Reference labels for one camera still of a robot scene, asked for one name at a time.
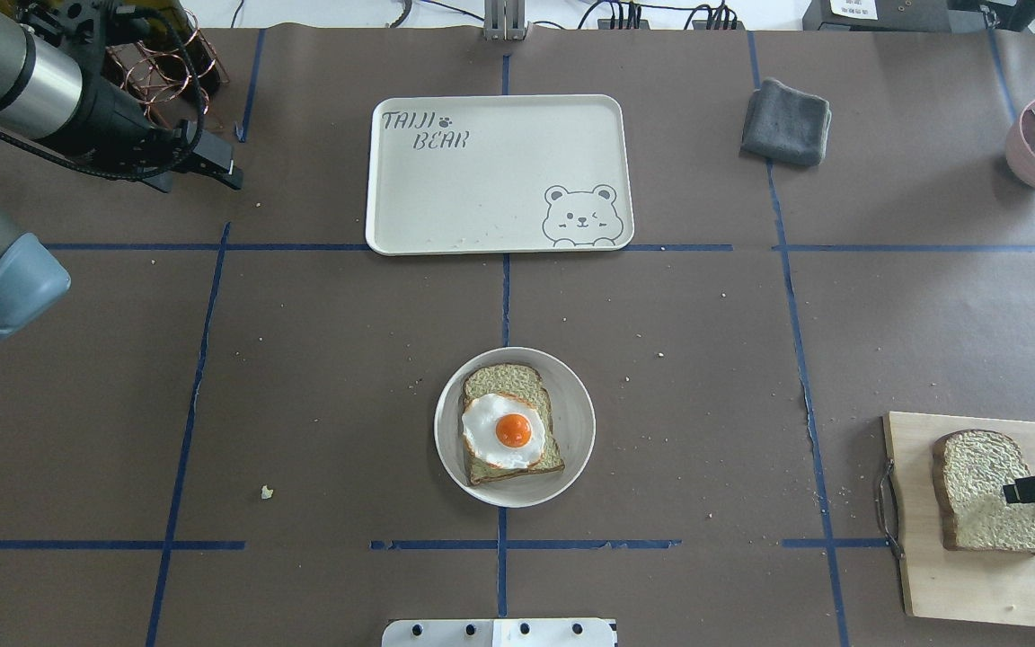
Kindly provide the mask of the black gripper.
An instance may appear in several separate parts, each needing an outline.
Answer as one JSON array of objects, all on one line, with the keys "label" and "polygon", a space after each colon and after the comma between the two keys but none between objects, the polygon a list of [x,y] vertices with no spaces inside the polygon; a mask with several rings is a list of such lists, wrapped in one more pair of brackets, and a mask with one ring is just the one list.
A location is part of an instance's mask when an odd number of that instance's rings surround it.
[{"label": "black gripper", "polygon": [[23,12],[24,23],[54,48],[49,63],[38,50],[33,82],[62,89],[63,73],[55,63],[73,63],[66,108],[68,119],[33,142],[65,157],[63,165],[110,180],[143,182],[169,192],[167,173],[197,173],[240,190],[245,173],[234,161],[234,145],[221,137],[199,133],[198,121],[181,121],[168,129],[144,115],[139,102],[103,78],[103,61],[112,46],[159,40],[181,50],[193,71],[185,37],[190,26],[175,11],[156,3],[120,1],[34,1]]}]

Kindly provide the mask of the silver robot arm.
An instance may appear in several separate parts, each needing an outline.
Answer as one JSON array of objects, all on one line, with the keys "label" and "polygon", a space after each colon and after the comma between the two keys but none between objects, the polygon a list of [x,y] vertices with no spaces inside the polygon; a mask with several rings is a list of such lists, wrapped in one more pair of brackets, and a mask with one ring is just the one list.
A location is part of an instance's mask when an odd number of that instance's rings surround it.
[{"label": "silver robot arm", "polygon": [[[154,123],[103,77],[110,48],[161,30],[186,71],[197,114]],[[233,145],[206,131],[206,99],[186,41],[190,30],[156,5],[130,1],[41,1],[0,12],[0,142],[68,171],[172,188],[173,173],[200,173],[234,190],[243,171]],[[51,308],[73,280],[36,234],[0,209],[0,340]]]}]

